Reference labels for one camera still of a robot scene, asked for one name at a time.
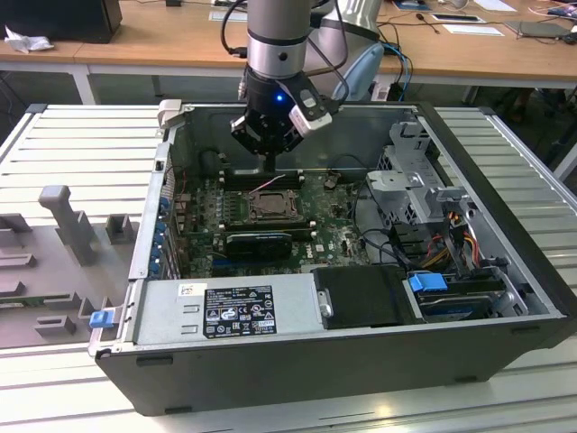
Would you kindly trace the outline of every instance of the computer case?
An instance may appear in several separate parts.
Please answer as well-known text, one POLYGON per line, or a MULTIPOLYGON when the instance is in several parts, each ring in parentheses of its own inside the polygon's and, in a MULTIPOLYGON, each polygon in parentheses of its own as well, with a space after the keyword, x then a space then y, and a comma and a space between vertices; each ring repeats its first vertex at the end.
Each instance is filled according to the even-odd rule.
POLYGON ((118 0, 5 0, 0 23, 51 41, 109 43, 123 16, 118 0))

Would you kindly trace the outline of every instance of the metal table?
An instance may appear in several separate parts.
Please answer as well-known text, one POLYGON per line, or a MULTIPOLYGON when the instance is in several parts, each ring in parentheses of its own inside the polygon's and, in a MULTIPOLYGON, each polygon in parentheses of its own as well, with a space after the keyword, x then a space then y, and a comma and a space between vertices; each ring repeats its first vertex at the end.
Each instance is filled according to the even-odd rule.
MULTIPOLYGON (((568 284, 576 288, 575 197, 496 116, 485 115, 477 109, 438 111, 568 284)), ((161 140, 152 125, 152 121, 156 122, 155 106, 49 106, 46 113, 52 117, 26 115, 5 142, 0 154, 0 158, 4 158, 0 163, 3 173, 0 195, 12 176, 6 176, 6 168, 14 171, 13 167, 21 163, 12 157, 20 155, 21 159, 26 154, 23 144, 30 145, 37 140, 32 138, 35 134, 43 134, 44 140, 58 139, 54 143, 60 149, 68 149, 65 143, 76 149, 76 170, 82 164, 104 166, 114 162, 112 160, 123 160, 124 167, 132 167, 130 172, 134 175, 150 172, 148 157, 138 159, 136 155, 143 148, 153 148, 161 140), (114 144, 120 135, 132 137, 123 157, 119 155, 124 153, 114 144), (102 140, 93 140, 97 136, 102 140), (109 152, 119 153, 114 158, 109 152)), ((46 154, 36 152, 36 157, 41 158, 44 165, 51 161, 54 170, 47 176, 62 178, 66 173, 60 167, 67 167, 67 161, 72 158, 67 154, 54 149, 46 154)), ((83 182, 96 185, 96 179, 103 181, 107 176, 127 178, 115 171, 111 169, 105 176, 98 174, 92 180, 93 175, 84 170, 83 182)), ((456 183, 455 176, 449 175, 456 183)), ((41 176, 27 175, 20 179, 32 182, 41 176)), ((74 193, 82 185, 70 188, 74 193)), ((24 189, 34 187, 32 184, 20 186, 24 189)), ((8 206, 7 203, 4 201, 2 206, 8 206)), ((14 201, 10 203, 14 210, 20 206, 14 201)), ((135 219, 141 210, 134 209, 135 219)), ((97 209, 95 212, 88 215, 91 221, 101 217, 97 209)), ((134 412, 129 401, 94 365, 85 344, 13 349, 0 351, 0 401, 0 426, 3 431, 10 432, 73 429, 96 432, 126 428, 187 433, 288 430, 315 433, 377 430, 570 432, 577 425, 577 340, 572 337, 554 349, 523 355, 485 383, 153 419, 134 412)))

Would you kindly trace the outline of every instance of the wooden desk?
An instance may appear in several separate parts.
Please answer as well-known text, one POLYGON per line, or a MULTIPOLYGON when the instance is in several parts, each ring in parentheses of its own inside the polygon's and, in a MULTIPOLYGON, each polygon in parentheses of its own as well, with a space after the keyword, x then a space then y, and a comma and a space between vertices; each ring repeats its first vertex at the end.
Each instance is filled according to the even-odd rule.
MULTIPOLYGON (((513 14, 489 14, 473 1, 467 8, 469 14, 478 14, 486 21, 531 20, 545 17, 531 14, 527 7, 536 2, 508 0, 517 8, 513 14)), ((166 8, 163 3, 146 5, 122 1, 123 26, 109 45, 84 44, 76 53, 75 61, 86 64, 155 65, 196 68, 238 69, 244 62, 226 54, 220 44, 220 22, 208 21, 209 8, 203 5, 183 5, 166 8)), ((393 5, 383 5, 381 21, 393 23, 421 23, 414 14, 401 18, 393 5)), ((569 23, 556 20, 560 25, 569 23)), ((419 78, 505 79, 511 81, 566 81, 567 87, 577 80, 577 48, 558 42, 555 45, 539 43, 532 39, 517 40, 504 24, 495 25, 504 37, 450 34, 443 26, 436 26, 435 34, 427 25, 398 27, 403 51, 413 60, 415 82, 419 78)), ((227 38, 231 45, 246 42, 245 23, 230 22, 227 38)), ((394 40, 392 27, 383 31, 394 40)), ((386 58, 380 72, 393 74, 398 71, 398 61, 386 58)))
MULTIPOLYGON (((546 19, 531 14, 527 8, 548 4, 536 0, 506 1, 518 12, 489 14, 472 0, 466 11, 488 22, 546 19)), ((222 48, 221 22, 208 20, 214 10, 209 5, 167 8, 164 2, 139 4, 123 0, 121 7, 124 18, 111 43, 56 42, 54 51, 28 55, 2 45, 0 69, 67 72, 74 77, 85 104, 97 102, 90 74, 241 76, 244 60, 229 56, 222 48)), ((380 13, 382 22, 421 23, 415 14, 401 16, 407 12, 400 12, 392 4, 383 4, 380 13)), ((565 20, 555 22, 570 26, 565 20)), ((577 84, 577 47, 561 41, 549 45, 532 39, 518 40, 505 25, 492 26, 505 36, 450 34, 441 25, 436 26, 440 32, 437 35, 427 25, 399 25, 401 46, 413 60, 411 82, 528 88, 573 88, 577 84)), ((382 30, 390 40, 395 40, 390 25, 382 30)), ((246 24, 229 22, 227 39, 232 46, 245 45, 246 24)), ((398 60, 387 57, 381 63, 380 80, 391 81, 398 68, 398 60)))

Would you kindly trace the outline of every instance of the warning label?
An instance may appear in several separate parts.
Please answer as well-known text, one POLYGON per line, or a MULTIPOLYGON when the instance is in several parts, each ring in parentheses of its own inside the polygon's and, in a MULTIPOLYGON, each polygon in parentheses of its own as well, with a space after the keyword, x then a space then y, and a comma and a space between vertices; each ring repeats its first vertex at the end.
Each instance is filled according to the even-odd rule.
POLYGON ((205 291, 206 338, 276 334, 271 286, 205 291))

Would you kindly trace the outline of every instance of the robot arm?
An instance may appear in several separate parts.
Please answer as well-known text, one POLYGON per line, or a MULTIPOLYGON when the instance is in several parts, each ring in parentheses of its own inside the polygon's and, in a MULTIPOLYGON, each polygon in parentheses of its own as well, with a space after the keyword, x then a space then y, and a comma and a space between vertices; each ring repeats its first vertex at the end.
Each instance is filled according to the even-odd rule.
MULTIPOLYGON (((349 93, 343 75, 379 39, 379 7, 380 0, 339 0, 311 32, 311 0, 248 0, 248 62, 240 92, 247 106, 232 122, 232 135, 264 158, 266 171, 274 171, 278 154, 332 122, 349 93)), ((225 47, 243 55, 243 49, 225 47)))

